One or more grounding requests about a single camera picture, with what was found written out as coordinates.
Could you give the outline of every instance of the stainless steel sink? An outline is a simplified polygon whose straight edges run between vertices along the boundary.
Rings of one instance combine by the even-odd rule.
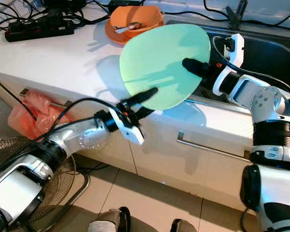
[[[182,23],[186,22],[175,20],[167,22],[167,24]],[[207,32],[210,40],[216,35],[229,37],[240,33],[245,39],[244,63],[241,67],[250,71],[272,75],[290,85],[290,38],[244,30],[195,25],[202,27]],[[223,45],[219,46],[217,44],[217,47],[223,53]],[[220,60],[214,49],[211,49],[210,59]],[[248,112],[237,106],[231,107],[228,105],[229,102],[225,96],[218,97],[211,90],[202,87],[202,85],[198,86],[188,101],[197,101],[224,109]]]

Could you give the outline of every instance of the robotic arm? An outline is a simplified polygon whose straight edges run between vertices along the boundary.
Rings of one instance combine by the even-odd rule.
[[[68,125],[52,133],[1,171],[0,232],[15,223],[28,223],[44,199],[43,186],[73,153],[103,146],[110,133],[116,130],[120,130],[131,142],[142,144],[144,135],[139,119],[148,116],[153,110],[142,107],[135,113],[131,106],[146,101],[157,91],[157,88],[153,88],[117,104],[117,109],[126,117],[120,117],[113,109],[109,109],[109,112],[99,111],[90,120]]]
[[[224,42],[230,63],[241,66],[243,37],[236,34]],[[210,83],[214,94],[226,94],[229,101],[250,110],[254,164],[244,169],[240,197],[257,212],[262,231],[290,232],[290,94],[228,66],[218,68],[188,58],[183,66]]]

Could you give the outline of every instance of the cabinet handle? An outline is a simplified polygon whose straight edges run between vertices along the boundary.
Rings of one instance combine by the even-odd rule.
[[[25,88],[25,89],[23,89],[23,90],[19,93],[19,95],[20,95],[21,97],[25,97],[27,91],[28,91],[28,89]],[[66,103],[65,103],[64,105],[59,104],[59,103],[56,103],[56,102],[51,102],[50,104],[53,105],[53,106],[57,106],[57,107],[60,107],[60,108],[66,109],[69,105],[72,104],[72,101],[66,101]]]
[[[231,157],[231,158],[235,158],[235,159],[243,160],[243,161],[246,161],[246,162],[250,162],[249,159],[246,159],[244,157],[241,157],[241,156],[238,156],[238,155],[226,152],[226,151],[217,150],[217,149],[214,149],[212,147],[208,147],[208,146],[204,146],[204,145],[200,145],[200,144],[196,144],[196,143],[184,140],[184,133],[183,132],[179,132],[178,133],[177,142],[181,143],[181,144],[186,144],[188,146],[196,147],[196,148],[199,148],[199,149],[202,149],[202,150],[205,150],[205,151],[211,151],[211,152],[215,152],[215,153],[220,154],[220,155],[224,155],[224,156],[228,156],[228,157]],[[244,151],[244,156],[246,156],[248,153],[250,154],[249,151]]]

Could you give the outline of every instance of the tile floor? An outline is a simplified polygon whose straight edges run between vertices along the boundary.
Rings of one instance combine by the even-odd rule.
[[[18,136],[7,125],[11,108],[0,99],[0,139]],[[77,161],[91,167],[97,162],[79,156]],[[77,175],[66,199],[83,184]],[[100,212],[127,206],[131,211],[132,232],[168,232],[175,218],[193,224],[198,232],[237,232],[240,211],[202,199],[163,184],[145,179],[113,166],[91,174],[91,183],[73,207],[55,225],[55,232],[86,232],[88,224]],[[45,217],[33,227],[40,228],[50,217]],[[246,217],[247,231],[260,231],[255,216]]]

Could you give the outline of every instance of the kitchen counter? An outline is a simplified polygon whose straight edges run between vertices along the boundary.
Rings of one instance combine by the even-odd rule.
[[[90,5],[84,10],[86,18],[99,18],[105,13]],[[198,20],[200,24],[227,26],[191,16],[165,15],[165,21]],[[120,77],[119,55],[122,45],[110,41],[104,33],[105,22],[75,30],[74,35],[8,43],[0,33],[0,79],[15,81],[24,86],[45,92],[78,99],[83,96],[97,97],[108,102],[118,102],[128,97]],[[262,30],[269,33],[289,31],[243,25],[246,30]],[[249,148],[252,145],[253,127],[247,114],[217,109],[202,104],[196,106],[203,112],[206,124],[199,131],[226,141],[240,143]],[[182,115],[172,115],[185,120]]]

